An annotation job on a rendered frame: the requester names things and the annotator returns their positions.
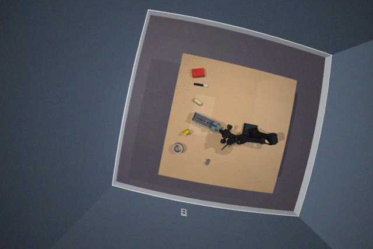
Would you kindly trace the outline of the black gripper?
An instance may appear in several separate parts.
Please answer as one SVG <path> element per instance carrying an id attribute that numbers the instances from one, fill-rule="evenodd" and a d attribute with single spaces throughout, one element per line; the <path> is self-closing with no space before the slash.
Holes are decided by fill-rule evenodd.
<path id="1" fill-rule="evenodd" d="M 230 129 L 232 129 L 232 127 L 233 127 L 233 126 L 231 126 L 231 125 L 228 125 L 228 126 L 227 126 L 227 128 L 228 128 L 228 129 L 225 129 L 225 130 L 226 130 L 226 131 L 227 131 L 227 130 L 229 131 Z M 233 134 L 230 134 L 230 137 L 232 137 L 232 135 L 233 135 Z M 228 138 L 230 138 L 230 137 L 228 137 Z M 223 139 L 221 139 L 221 141 L 220 141 L 220 142 L 221 142 L 221 143 L 226 143 L 226 139 L 225 139 L 225 138 L 223 138 Z"/>

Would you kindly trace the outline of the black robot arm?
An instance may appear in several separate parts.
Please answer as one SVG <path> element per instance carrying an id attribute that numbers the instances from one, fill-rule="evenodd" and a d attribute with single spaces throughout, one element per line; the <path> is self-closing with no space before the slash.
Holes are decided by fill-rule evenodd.
<path id="1" fill-rule="evenodd" d="M 276 145 L 278 143 L 276 133 L 265 134 L 263 132 L 259 132 L 258 128 L 251 128 L 251 127 L 249 128 L 248 133 L 252 134 L 252 136 L 241 134 L 241 135 L 232 135 L 232 137 L 230 137 L 231 132 L 228 130 L 227 131 L 223 130 L 222 135 L 223 135 L 223 138 L 226 138 L 226 139 L 230 137 L 227 140 L 228 145 L 232 145 L 235 142 L 239 145 L 244 144 L 246 142 L 260 143 L 261 145 L 264 145 L 264 144 Z M 267 140 L 269 143 L 266 143 L 265 140 Z"/>

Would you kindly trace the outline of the red rectangular block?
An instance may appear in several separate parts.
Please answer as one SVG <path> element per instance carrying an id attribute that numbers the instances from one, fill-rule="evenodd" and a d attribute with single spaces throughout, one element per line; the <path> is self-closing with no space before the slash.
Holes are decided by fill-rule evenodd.
<path id="1" fill-rule="evenodd" d="M 204 68 L 192 69 L 192 76 L 193 77 L 204 77 L 205 76 Z"/>

